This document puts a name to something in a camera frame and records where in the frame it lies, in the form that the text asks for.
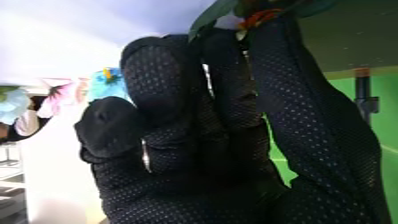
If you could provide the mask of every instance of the black glove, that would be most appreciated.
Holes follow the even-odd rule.
[[[106,98],[76,124],[110,222],[389,223],[378,141],[321,76],[291,17],[262,24],[248,40],[262,109],[298,174],[291,189],[268,159],[268,130],[232,32],[214,30],[200,46],[213,95],[186,36],[143,38],[120,60],[136,108]]]
[[[261,223],[261,205],[271,208],[264,201],[285,190],[234,33],[214,32],[207,41],[225,43],[204,48],[214,99],[186,35],[145,38],[120,66],[136,108],[108,97],[76,124],[111,223]]]

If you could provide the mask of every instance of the green panel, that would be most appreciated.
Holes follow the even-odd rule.
[[[341,79],[330,81],[335,88],[355,98],[355,81]],[[380,97],[380,113],[371,117],[371,126],[381,143],[381,174],[389,209],[394,223],[398,223],[398,76],[371,78],[373,96]],[[285,159],[273,145],[271,159],[275,161],[285,182],[294,177],[287,169]]]

